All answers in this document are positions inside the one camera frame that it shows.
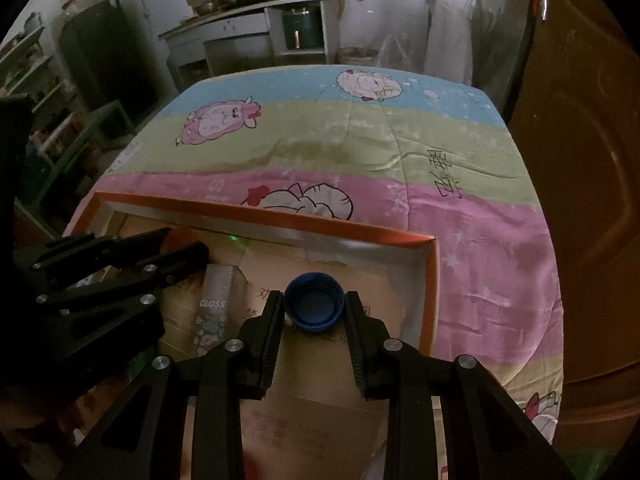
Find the green appliance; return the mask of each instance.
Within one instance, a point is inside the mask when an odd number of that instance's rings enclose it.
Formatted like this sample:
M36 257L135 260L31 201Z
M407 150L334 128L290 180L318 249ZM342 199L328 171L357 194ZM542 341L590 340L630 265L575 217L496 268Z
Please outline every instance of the green appliance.
M324 48L320 7L296 7L282 14L282 28L289 50Z

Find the green stripe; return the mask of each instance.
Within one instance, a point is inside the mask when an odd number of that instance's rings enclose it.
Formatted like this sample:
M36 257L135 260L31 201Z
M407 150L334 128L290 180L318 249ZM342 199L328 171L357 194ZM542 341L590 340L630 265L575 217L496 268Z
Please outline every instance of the green stripe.
M433 172L455 179L463 194L540 206L504 128L346 100L286 101L265 105L261 112L257 128L242 128L197 146L175 145L184 117L152 121L140 133L144 147L116 173L268 166L433 186Z

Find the pink fabric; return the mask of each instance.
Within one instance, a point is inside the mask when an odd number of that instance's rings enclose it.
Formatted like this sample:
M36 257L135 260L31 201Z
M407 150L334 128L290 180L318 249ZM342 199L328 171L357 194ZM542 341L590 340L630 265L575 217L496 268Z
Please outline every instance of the pink fabric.
M436 187L321 171L111 174L98 190L259 204L293 184L328 184L353 203L351 220L435 235L440 243L440 317L434 355L475 355L485 365L523 365L562 353L556 263L542 212ZM84 204L78 208L68 231Z

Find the door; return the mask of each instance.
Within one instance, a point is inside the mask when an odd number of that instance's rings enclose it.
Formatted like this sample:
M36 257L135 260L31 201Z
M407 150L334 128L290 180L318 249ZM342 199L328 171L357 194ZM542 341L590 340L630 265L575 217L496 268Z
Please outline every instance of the door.
M566 413L597 405L590 381L640 362L639 112L640 59L606 4L548 0L509 129L556 250Z

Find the kitchen counter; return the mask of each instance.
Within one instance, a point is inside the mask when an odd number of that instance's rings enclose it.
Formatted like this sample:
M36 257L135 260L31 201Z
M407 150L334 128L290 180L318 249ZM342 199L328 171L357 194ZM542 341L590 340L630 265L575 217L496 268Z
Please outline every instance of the kitchen counter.
M251 12L252 10L264 9L265 7L299 4L302 2L321 2L321 1L323 0L265 0L264 2L258 2L252 5L238 7L236 9L224 10L223 12L213 12L212 14L207 14L206 16L200 16L195 20L185 22L181 25L178 25L178 27L174 27L174 28L170 28L169 30L166 30L162 34L159 34L158 38L160 38L161 40L165 40L166 38L170 38L176 34L186 32L187 30L190 30L194 27L199 27L200 25L204 25L205 23L215 22L217 20L229 18L230 16L237 16L238 14Z

